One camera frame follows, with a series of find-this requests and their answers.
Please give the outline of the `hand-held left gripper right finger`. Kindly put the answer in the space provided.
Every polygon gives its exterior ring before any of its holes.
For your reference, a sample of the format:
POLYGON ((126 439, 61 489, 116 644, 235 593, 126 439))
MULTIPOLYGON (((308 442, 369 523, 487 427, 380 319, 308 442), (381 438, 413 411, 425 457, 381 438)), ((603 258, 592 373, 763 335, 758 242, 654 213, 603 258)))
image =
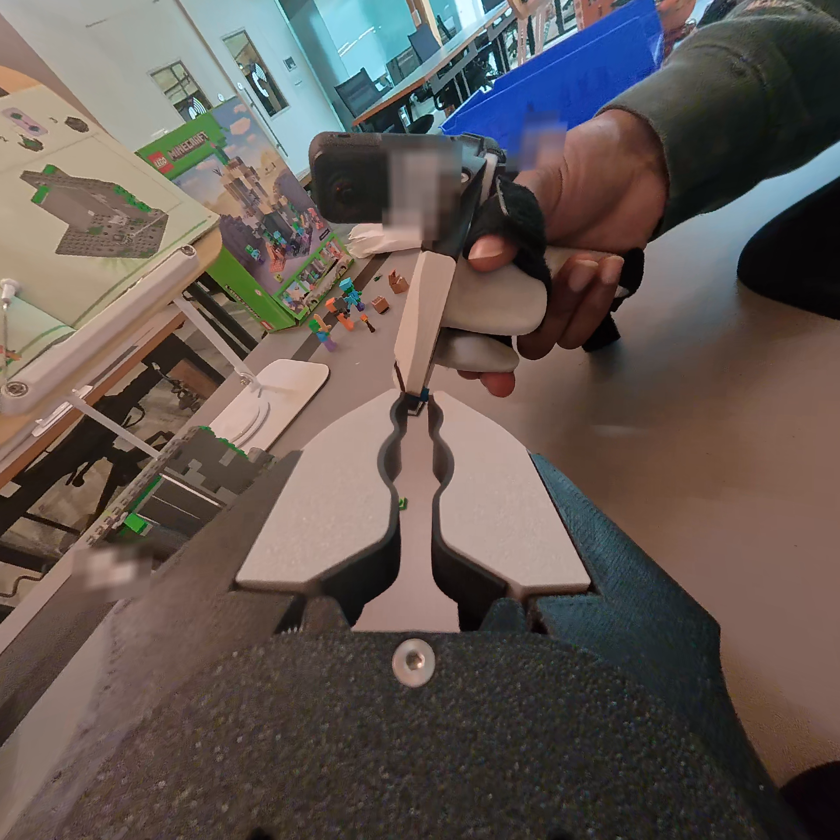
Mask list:
POLYGON ((439 482, 432 506, 432 570, 478 629, 493 603, 526 606, 591 586, 578 550, 529 451, 504 427, 445 392, 428 405, 439 482))

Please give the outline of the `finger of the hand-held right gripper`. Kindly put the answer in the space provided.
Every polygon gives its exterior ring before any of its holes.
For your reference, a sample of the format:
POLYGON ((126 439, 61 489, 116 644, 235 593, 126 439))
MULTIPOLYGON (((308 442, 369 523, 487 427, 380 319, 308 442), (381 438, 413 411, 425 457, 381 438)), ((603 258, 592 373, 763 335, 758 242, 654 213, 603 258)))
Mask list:
POLYGON ((455 270, 447 255, 423 251, 417 259, 394 345, 396 380, 405 394, 420 396, 427 386, 455 270))

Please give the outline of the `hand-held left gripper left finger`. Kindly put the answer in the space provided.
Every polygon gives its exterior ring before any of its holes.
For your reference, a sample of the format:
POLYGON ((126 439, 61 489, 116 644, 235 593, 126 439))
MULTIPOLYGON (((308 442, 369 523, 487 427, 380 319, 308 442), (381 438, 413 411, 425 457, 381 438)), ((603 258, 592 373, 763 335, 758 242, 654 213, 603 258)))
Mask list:
POLYGON ((384 392, 306 444, 237 572, 239 587, 326 595, 354 625, 395 582, 402 402, 402 392, 384 392))

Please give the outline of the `person's right forearm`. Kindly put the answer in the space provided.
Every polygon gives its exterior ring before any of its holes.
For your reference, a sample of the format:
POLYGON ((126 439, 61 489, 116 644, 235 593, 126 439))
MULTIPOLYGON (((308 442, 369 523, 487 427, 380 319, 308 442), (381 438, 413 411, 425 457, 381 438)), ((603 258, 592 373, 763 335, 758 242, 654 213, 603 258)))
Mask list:
POLYGON ((838 2, 742 2, 604 106, 661 144, 668 199, 655 235, 838 142, 838 15, 838 2))

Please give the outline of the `grey desk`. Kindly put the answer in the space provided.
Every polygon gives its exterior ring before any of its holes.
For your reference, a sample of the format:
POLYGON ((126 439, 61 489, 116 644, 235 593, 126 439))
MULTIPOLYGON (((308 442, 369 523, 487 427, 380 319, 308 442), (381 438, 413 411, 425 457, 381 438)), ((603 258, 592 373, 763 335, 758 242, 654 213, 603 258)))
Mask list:
POLYGON ((622 340, 442 390, 544 456, 721 627, 733 704, 777 784, 838 760, 838 322, 736 281, 742 247, 838 176, 838 146, 647 247, 622 340))

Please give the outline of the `person's right hand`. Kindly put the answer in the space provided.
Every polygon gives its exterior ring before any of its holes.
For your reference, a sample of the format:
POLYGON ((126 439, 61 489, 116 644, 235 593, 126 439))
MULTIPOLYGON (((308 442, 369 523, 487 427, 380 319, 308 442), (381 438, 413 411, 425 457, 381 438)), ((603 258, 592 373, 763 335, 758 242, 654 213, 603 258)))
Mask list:
POLYGON ((549 243, 575 250, 553 277, 540 326, 517 340, 521 356, 538 360, 554 346, 581 347, 608 314, 622 254, 653 236, 669 175, 648 122, 611 109, 572 129, 559 159, 522 171, 516 183, 535 195, 549 243))

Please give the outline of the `white plastic bag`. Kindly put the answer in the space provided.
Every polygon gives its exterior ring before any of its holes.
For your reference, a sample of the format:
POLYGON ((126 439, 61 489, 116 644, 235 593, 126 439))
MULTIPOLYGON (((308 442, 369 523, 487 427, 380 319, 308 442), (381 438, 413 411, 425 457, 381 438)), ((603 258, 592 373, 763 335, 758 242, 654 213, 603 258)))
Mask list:
POLYGON ((357 224, 350 231, 347 246, 355 259, 419 249, 423 243, 418 227, 406 225, 357 224))

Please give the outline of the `black office chair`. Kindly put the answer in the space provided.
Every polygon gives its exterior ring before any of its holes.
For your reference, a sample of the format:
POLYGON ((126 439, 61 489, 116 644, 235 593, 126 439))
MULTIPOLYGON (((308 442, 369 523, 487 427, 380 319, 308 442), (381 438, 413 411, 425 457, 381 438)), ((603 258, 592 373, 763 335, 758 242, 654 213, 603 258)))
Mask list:
MULTIPOLYGON (((358 73, 345 82, 335 86, 334 89, 346 109, 352 114, 352 118, 356 118, 392 88, 393 85, 388 77, 385 77, 384 87, 380 89, 371 79, 367 69, 361 68, 358 73)), ((398 112, 394 112, 393 107, 389 107, 375 114, 370 120, 368 128, 362 128, 361 130, 372 130, 374 132, 396 131, 395 126, 397 122, 401 122, 398 112)))

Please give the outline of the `green toy set box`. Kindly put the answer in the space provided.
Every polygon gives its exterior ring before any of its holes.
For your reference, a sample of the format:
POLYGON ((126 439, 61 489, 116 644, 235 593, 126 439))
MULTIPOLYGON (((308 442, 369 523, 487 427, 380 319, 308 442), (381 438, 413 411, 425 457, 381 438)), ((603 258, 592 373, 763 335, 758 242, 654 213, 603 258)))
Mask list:
POLYGON ((136 154, 219 216, 206 273, 265 331, 298 326, 348 276, 352 256, 239 98, 136 154))

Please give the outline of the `grey toy brick build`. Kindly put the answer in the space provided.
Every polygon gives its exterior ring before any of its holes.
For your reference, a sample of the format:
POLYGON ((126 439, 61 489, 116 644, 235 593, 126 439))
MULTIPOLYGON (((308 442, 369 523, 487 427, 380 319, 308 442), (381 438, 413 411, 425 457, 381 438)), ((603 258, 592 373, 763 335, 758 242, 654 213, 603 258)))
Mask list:
POLYGON ((156 560, 165 560, 275 462, 265 450, 245 453, 209 427, 192 427, 142 468, 76 547, 138 543, 156 560))

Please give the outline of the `long wooden table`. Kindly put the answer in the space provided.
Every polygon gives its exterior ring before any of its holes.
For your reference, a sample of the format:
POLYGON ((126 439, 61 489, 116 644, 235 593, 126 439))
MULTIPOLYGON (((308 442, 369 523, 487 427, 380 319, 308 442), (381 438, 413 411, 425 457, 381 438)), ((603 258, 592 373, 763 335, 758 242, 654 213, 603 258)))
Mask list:
POLYGON ((478 56, 480 49, 475 47, 477 38, 487 36, 488 43, 492 44, 503 34, 504 29, 512 21, 508 15, 510 11, 508 3, 501 2, 479 17, 475 23, 463 28, 456 37, 442 45, 408 77, 381 95, 369 108, 355 117, 352 122, 353 127, 361 126, 370 121, 375 114, 393 105, 401 106, 412 92, 424 84, 430 85, 432 93, 442 90, 478 56))

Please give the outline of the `blue plastic bin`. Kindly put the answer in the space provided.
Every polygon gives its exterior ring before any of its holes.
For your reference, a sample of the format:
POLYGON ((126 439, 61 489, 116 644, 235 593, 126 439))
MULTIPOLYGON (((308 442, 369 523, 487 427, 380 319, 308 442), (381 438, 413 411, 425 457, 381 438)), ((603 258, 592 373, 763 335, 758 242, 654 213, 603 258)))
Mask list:
POLYGON ((663 54, 655 2, 628 3, 471 95, 441 131, 488 137, 516 154, 523 131, 590 119, 656 71, 663 54))

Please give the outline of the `building instruction booklet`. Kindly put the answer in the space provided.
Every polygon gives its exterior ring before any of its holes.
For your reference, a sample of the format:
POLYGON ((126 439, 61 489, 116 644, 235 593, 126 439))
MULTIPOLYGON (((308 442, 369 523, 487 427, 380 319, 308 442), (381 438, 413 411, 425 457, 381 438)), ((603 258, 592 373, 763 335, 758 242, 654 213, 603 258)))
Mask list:
POLYGON ((195 277, 185 246, 217 215, 46 86, 2 81, 1 269, 17 289, 9 381, 58 344, 80 355, 195 277))

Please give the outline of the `black mesh cushion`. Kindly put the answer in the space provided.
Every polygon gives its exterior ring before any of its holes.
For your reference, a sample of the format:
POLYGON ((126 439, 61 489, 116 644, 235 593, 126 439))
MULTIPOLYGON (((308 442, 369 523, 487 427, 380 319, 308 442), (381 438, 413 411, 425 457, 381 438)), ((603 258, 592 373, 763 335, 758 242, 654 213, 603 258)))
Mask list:
POLYGON ((838 181, 752 236, 738 260, 737 277, 764 298, 839 320, 838 181))

